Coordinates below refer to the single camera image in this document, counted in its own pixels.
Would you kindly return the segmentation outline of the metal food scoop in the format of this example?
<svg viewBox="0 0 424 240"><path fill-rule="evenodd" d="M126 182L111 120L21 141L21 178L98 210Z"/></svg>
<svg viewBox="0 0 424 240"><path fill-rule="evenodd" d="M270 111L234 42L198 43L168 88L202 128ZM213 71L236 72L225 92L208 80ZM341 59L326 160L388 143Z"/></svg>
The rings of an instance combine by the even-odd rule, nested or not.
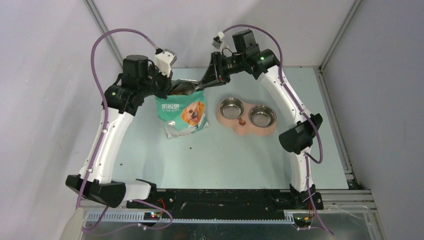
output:
<svg viewBox="0 0 424 240"><path fill-rule="evenodd" d="M168 96L176 96L176 95L181 95L181 96L190 96L195 92L200 92L203 91L204 87L202 87L201 85L194 83L194 82L187 82L187 81L181 81L181 82L177 82L175 83L169 93L167 94Z"/></svg>

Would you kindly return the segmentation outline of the green pet food bag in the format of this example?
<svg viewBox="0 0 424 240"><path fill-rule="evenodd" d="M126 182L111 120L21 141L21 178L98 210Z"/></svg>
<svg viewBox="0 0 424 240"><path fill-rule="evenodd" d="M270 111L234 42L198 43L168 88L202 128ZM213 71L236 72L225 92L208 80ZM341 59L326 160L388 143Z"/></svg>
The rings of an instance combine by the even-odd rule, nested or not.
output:
<svg viewBox="0 0 424 240"><path fill-rule="evenodd" d="M199 84L194 80L178 79L171 82L171 88L177 82ZM210 126L203 90L192 95L167 95L166 98L156 96L155 104L168 139L191 135Z"/></svg>

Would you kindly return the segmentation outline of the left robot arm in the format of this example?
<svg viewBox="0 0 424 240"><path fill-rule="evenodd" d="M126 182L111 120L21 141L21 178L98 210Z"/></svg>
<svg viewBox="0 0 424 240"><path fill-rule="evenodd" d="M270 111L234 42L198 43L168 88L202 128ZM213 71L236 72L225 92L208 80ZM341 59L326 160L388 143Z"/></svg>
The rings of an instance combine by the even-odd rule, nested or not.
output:
<svg viewBox="0 0 424 240"><path fill-rule="evenodd" d="M144 55L128 55L123 60L122 73L104 92L102 119L89 156L79 173L68 175L65 181L79 199L110 208L134 199L145 208L156 206L158 194L151 190L151 183L114 180L113 169L123 137L145 98L166 98L169 93L176 59L176 54L165 50L153 60Z"/></svg>

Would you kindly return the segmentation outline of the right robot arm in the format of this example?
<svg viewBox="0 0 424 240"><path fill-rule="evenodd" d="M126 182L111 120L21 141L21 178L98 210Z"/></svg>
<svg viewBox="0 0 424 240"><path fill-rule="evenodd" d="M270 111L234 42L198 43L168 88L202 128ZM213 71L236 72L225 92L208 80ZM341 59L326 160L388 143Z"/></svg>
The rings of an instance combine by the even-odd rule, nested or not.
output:
<svg viewBox="0 0 424 240"><path fill-rule="evenodd" d="M301 101L282 67L282 54L275 54L270 49L261 50L251 29L233 34L235 52L230 56L223 54L227 44L225 33L220 31L213 38L217 49L210 55L209 66L195 88L223 86L230 82L231 75L246 72L258 80L269 92L285 117L289 128L281 133L278 140L284 150L290 153L291 183L294 190L291 204L297 209L304 209L311 202L310 191L313 186L310 161L313 139L320 140L318 130L323 122L319 113L312 113Z"/></svg>

